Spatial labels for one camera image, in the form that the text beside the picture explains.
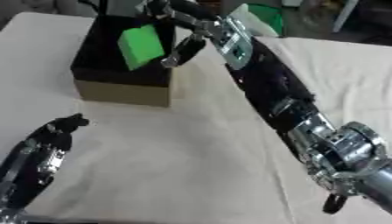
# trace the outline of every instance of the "black cable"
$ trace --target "black cable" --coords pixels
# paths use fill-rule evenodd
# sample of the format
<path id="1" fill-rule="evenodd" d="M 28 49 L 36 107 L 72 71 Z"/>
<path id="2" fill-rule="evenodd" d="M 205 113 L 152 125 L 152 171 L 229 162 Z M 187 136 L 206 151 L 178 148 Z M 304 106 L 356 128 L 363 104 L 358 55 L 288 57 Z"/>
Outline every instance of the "black cable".
<path id="1" fill-rule="evenodd" d="M 94 10 L 96 13 L 99 12 L 99 7 L 98 7 L 98 5 L 96 5 L 96 4 L 92 3 L 92 2 L 90 2 L 89 0 L 78 0 L 78 2 L 79 2 L 80 4 L 85 4 L 85 5 L 90 6 L 91 8 L 93 8 L 93 10 Z"/>
<path id="2" fill-rule="evenodd" d="M 100 0 L 98 13 L 100 15 L 106 15 L 108 13 L 108 0 Z"/>
<path id="3" fill-rule="evenodd" d="M 326 214 L 336 214 L 347 202 L 346 196 L 336 195 L 331 193 L 326 199 L 323 206 L 323 212 Z"/>

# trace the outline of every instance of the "table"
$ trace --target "table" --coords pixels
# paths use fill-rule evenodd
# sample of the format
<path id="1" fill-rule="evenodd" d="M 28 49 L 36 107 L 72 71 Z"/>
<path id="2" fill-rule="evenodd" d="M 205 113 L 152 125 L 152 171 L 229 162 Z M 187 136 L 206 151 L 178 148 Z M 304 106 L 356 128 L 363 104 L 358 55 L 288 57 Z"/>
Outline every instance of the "table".
<path id="1" fill-rule="evenodd" d="M 358 197 L 323 214 L 328 193 L 244 100 L 211 45 L 175 70 L 171 108 L 82 101 L 69 67 L 91 24 L 23 13 L 0 32 L 0 157 L 53 118 L 82 112 L 92 121 L 75 133 L 72 152 L 29 213 L 127 223 L 390 223 Z M 392 139 L 392 48 L 261 41 L 335 124 L 357 120 Z"/>

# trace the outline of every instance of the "green object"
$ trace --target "green object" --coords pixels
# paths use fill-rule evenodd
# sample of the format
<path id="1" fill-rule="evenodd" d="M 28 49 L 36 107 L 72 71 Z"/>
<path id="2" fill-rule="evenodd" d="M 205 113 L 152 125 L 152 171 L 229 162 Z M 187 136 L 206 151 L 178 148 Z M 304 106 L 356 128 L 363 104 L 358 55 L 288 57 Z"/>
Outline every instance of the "green object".
<path id="1" fill-rule="evenodd" d="M 118 46 L 129 70 L 135 70 L 150 60 L 165 55 L 152 24 L 124 31 L 118 39 Z"/>
<path id="2" fill-rule="evenodd" d="M 284 21 L 280 9 L 267 5 L 250 3 L 248 4 L 248 10 L 264 23 L 270 25 L 279 36 L 284 34 Z"/>

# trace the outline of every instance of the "silver metal part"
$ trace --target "silver metal part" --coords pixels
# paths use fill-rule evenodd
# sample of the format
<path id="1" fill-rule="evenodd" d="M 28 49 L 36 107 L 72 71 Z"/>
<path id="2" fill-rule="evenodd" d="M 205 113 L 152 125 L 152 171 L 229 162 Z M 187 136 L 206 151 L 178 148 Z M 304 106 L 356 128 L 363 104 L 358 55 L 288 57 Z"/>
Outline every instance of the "silver metal part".
<path id="1" fill-rule="evenodd" d="M 39 181 L 40 184 L 47 184 L 49 178 L 52 177 L 61 167 L 66 153 L 59 149 L 48 149 L 50 151 L 49 157 L 39 165 L 38 171 L 45 174 L 44 179 Z"/>
<path id="2" fill-rule="evenodd" d="M 320 139 L 330 136 L 335 131 L 331 123 L 320 113 L 301 122 L 288 133 L 288 137 L 298 149 L 299 154 L 305 154 L 311 146 Z"/>
<path id="3" fill-rule="evenodd" d="M 195 17 L 192 17 L 191 15 L 172 9 L 169 4 L 164 7 L 164 13 L 170 18 L 174 18 L 189 25 L 194 25 L 197 27 L 195 32 L 203 35 L 204 37 L 221 39 L 223 35 L 221 21 L 219 20 L 199 20 Z"/>
<path id="4" fill-rule="evenodd" d="M 252 57 L 251 34 L 241 21 L 233 17 L 227 17 L 222 21 L 222 29 L 221 38 L 213 37 L 213 45 L 232 69 L 240 70 Z"/>
<path id="5" fill-rule="evenodd" d="M 14 185 L 16 177 L 21 172 L 27 158 L 38 146 L 34 139 L 28 139 L 24 143 L 26 147 L 19 152 L 17 159 L 11 165 L 0 183 L 0 208 L 4 207 L 4 204 L 8 202 L 9 197 L 16 188 Z"/>
<path id="6" fill-rule="evenodd" d="M 161 60 L 161 64 L 166 68 L 176 67 L 179 64 L 179 57 L 178 52 L 172 52 L 169 57 Z"/>
<path id="7" fill-rule="evenodd" d="M 392 163 L 355 183 L 358 193 L 392 214 Z"/>
<path id="8" fill-rule="evenodd" d="M 388 176 L 384 170 L 390 164 L 385 143 L 361 123 L 350 122 L 335 129 L 323 115 L 316 114 L 287 135 L 311 178 L 331 193 L 358 195 L 358 183 L 375 186 L 376 179 L 386 177 L 391 177 L 386 181 L 392 185 L 392 172 Z"/>
<path id="9" fill-rule="evenodd" d="M 25 224 L 21 219 L 21 213 L 13 209 L 0 209 L 0 222 L 2 224 Z"/>

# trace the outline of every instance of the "green cube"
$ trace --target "green cube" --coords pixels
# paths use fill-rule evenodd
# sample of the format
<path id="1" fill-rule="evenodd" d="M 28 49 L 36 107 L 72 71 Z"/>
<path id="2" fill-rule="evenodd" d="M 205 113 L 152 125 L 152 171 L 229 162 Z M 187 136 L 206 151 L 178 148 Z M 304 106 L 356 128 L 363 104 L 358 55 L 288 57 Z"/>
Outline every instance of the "green cube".
<path id="1" fill-rule="evenodd" d="M 152 24 L 124 31 L 118 39 L 118 46 L 129 70 L 135 70 L 150 60 L 165 55 Z"/>

